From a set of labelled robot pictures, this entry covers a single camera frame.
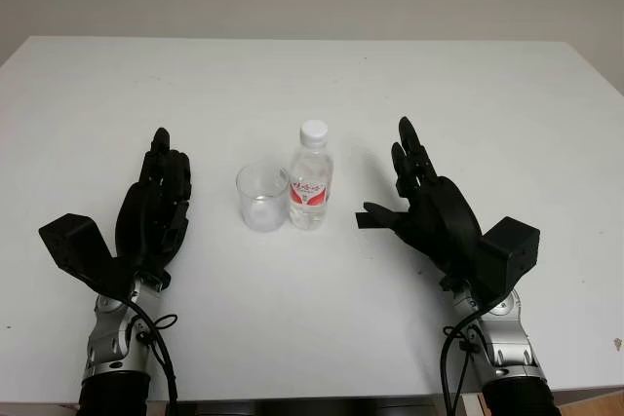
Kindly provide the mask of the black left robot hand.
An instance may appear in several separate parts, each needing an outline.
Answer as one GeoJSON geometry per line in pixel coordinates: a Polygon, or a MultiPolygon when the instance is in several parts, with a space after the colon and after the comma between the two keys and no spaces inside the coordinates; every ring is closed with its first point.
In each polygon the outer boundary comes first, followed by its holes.
{"type": "Polygon", "coordinates": [[[117,255],[130,260],[137,274],[158,289],[171,282],[167,266],[186,234],[191,190],[188,156],[171,148],[169,132],[158,129],[115,226],[117,255]]]}

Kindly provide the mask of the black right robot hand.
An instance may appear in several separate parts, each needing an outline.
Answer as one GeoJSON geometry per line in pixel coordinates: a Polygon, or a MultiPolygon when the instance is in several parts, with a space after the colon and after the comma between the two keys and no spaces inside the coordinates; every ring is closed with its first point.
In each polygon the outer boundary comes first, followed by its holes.
{"type": "Polygon", "coordinates": [[[372,202],[356,214],[361,229],[384,228],[429,257],[443,272],[446,289],[471,284],[482,231],[458,187],[438,175],[411,121],[399,122],[400,140],[391,148],[396,189],[409,202],[406,211],[393,211],[372,202]]]}

